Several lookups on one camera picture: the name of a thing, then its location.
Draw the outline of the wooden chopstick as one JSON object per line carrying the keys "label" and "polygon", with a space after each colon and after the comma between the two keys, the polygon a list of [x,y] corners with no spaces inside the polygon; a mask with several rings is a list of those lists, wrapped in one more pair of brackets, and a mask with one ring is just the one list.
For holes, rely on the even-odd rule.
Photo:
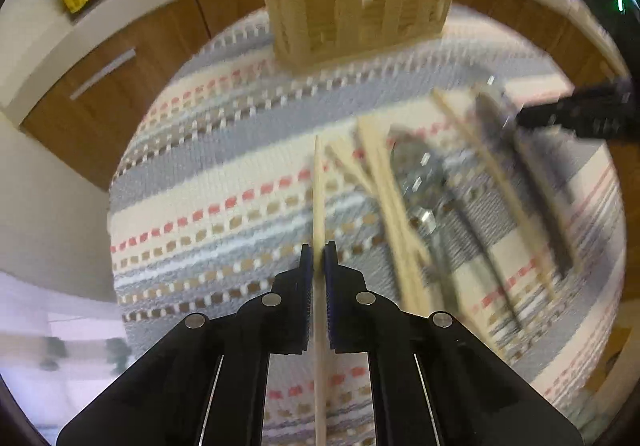
{"label": "wooden chopstick", "polygon": [[[445,91],[435,88],[432,91],[432,98],[437,103],[439,109],[441,109],[442,112],[447,115],[448,119],[457,126],[464,139],[474,148],[480,158],[480,161],[482,161],[486,166],[489,175],[495,181],[495,184],[500,191],[500,195],[503,197],[503,201],[506,203],[506,207],[510,211],[514,221],[518,224],[518,228],[521,229],[523,241],[526,247],[529,252],[532,253],[533,258],[535,258],[535,267],[536,270],[538,270],[539,281],[546,289],[550,299],[554,299],[556,292],[554,288],[553,275],[558,273],[554,258],[550,261],[547,257],[546,249],[537,243],[536,229],[534,228],[532,221],[529,219],[529,216],[525,213],[523,204],[521,203],[518,194],[513,189],[510,179],[506,176],[506,172],[498,158],[496,158],[495,155],[491,153],[488,146],[483,143],[483,140],[480,139],[480,135],[478,135],[474,129],[466,125],[460,117],[458,117],[458,114],[454,112],[454,109],[451,108],[448,102],[448,94],[446,94]],[[478,106],[475,107],[475,114],[477,120],[486,120]],[[495,126],[490,122],[489,124],[491,132],[497,135],[501,140]],[[574,268],[579,268],[580,266],[582,266],[582,263],[578,257],[578,264]]]}
{"label": "wooden chopstick", "polygon": [[312,295],[312,337],[314,338],[314,444],[326,444],[326,281],[322,269],[322,254],[326,240],[326,209],[324,208],[323,145],[319,136],[314,140],[312,170],[312,255],[314,255],[314,294]]}
{"label": "wooden chopstick", "polygon": [[[346,140],[333,140],[328,143],[328,149],[335,162],[343,167],[346,176],[354,178],[356,184],[371,197],[377,200],[380,198],[374,181],[357,162],[354,157],[354,149],[352,149]],[[428,253],[425,244],[420,240],[418,234],[412,228],[402,229],[401,232],[405,235],[405,243],[408,244],[410,255],[416,262],[424,267],[431,266],[431,255]]]}
{"label": "wooden chopstick", "polygon": [[386,240],[392,252],[396,281],[403,310],[419,316],[432,311],[431,296],[422,280],[424,245],[412,233],[396,180],[390,167],[386,136],[376,128],[372,117],[359,117],[358,137],[381,208]]}

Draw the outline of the clear grey plastic spoon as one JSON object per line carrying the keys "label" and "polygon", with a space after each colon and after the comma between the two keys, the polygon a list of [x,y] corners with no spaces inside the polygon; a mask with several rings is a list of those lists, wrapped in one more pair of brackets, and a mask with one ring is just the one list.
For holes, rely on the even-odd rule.
{"label": "clear grey plastic spoon", "polygon": [[516,167],[525,179],[549,237],[556,270],[560,278],[565,280],[578,264],[577,251],[568,235],[565,216],[555,201],[544,168],[537,161],[532,146],[518,131],[515,113],[504,104],[503,93],[495,86],[476,84],[474,94],[483,117],[495,126],[502,143],[513,154]]}

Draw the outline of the striped woven table cloth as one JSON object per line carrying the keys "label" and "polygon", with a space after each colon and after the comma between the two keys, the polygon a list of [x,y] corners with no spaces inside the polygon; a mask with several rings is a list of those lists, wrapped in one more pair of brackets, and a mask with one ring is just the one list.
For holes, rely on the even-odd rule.
{"label": "striped woven table cloth", "polygon": [[[110,187],[114,289],[128,343],[141,355],[180,315],[224,316],[264,292],[312,238],[314,140],[323,145],[326,237],[378,293],[400,302],[378,200],[344,174],[328,143],[344,139],[371,177],[357,120],[407,127],[442,152],[474,148],[432,98],[448,94],[458,117],[498,158],[552,261],[548,235],[513,154],[477,120],[471,88],[490,80],[507,108],[567,91],[553,60],[526,39],[456,8],[439,38],[309,75],[279,65],[265,11],[208,42],[144,114]],[[608,147],[570,135],[523,136],[544,168],[582,266],[553,275],[550,299],[515,229],[489,247],[524,330],[480,255],[454,265],[463,320],[577,426],[587,443],[611,423],[596,377],[620,306],[625,214]],[[463,178],[488,174],[482,161]]]}

